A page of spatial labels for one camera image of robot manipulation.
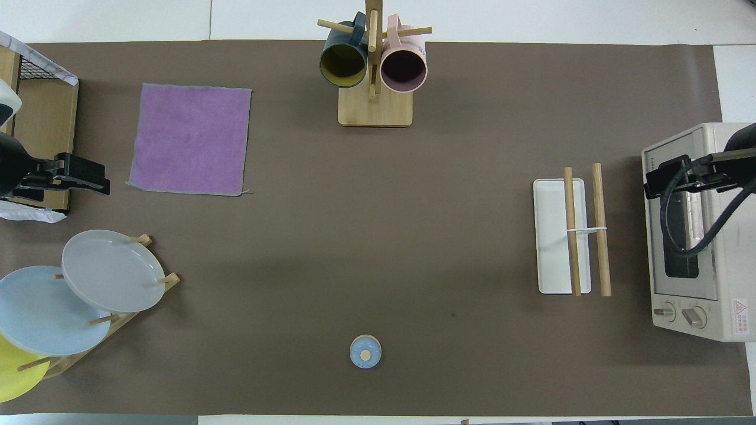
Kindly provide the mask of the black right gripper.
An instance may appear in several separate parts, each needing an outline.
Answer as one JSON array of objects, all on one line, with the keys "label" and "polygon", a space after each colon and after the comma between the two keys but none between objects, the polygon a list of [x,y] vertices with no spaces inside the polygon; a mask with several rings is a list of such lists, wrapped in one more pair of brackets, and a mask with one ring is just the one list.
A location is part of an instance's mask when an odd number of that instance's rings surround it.
[{"label": "black right gripper", "polygon": [[645,174],[644,194],[649,201],[662,196],[668,188],[672,192],[698,193],[713,188],[709,177],[711,167],[718,177],[715,190],[729,191],[745,188],[755,175],[755,124],[736,131],[728,140],[723,152],[691,159],[688,154],[662,162],[658,168]]}]

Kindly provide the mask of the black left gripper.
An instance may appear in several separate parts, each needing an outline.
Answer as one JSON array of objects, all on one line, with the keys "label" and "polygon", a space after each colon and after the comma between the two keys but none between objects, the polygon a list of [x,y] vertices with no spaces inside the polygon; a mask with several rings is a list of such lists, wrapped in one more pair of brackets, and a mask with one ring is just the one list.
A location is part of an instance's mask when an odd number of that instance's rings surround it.
[{"label": "black left gripper", "polygon": [[[110,194],[105,166],[72,153],[55,156],[55,178],[62,180],[61,190],[86,190]],[[1,197],[22,197],[42,201],[45,190],[54,190],[51,172],[45,169],[48,159],[30,156],[16,138],[1,134]]]}]

